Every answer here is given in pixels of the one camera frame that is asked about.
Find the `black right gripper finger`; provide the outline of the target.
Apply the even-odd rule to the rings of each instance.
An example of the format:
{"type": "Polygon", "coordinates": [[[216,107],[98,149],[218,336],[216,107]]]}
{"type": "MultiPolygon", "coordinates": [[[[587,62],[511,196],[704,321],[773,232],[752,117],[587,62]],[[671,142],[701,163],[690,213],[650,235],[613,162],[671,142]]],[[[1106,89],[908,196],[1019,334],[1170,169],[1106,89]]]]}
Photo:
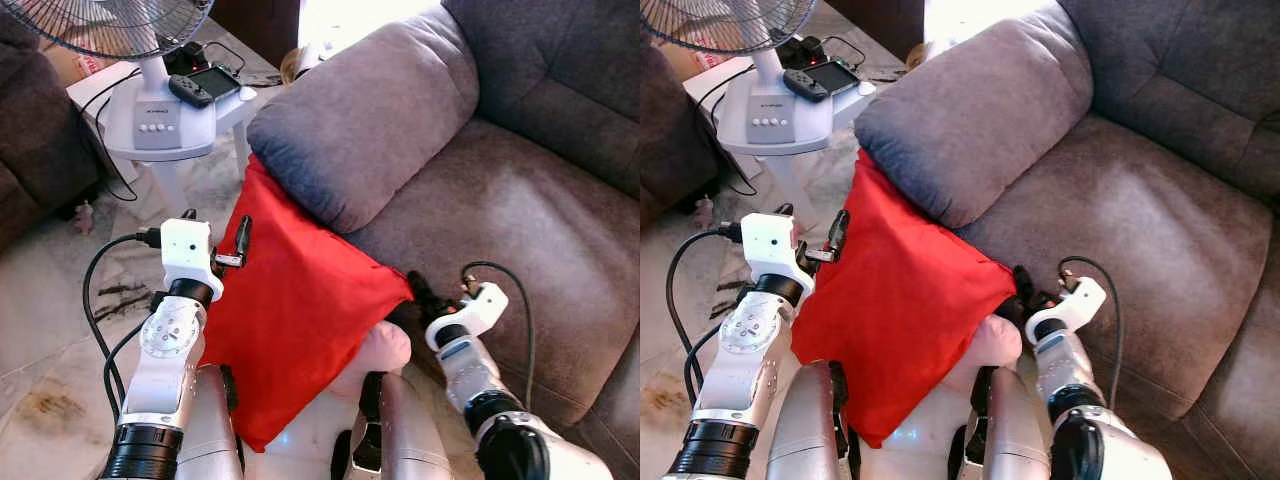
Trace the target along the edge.
{"type": "Polygon", "coordinates": [[[420,271],[407,271],[406,280],[413,296],[413,302],[420,307],[422,314],[438,314],[440,311],[442,298],[435,294],[420,271]]]}
{"type": "Polygon", "coordinates": [[[1015,284],[1015,300],[1023,312],[1034,312],[1041,307],[1041,291],[1037,288],[1032,275],[1023,265],[1012,269],[1015,284]]]}

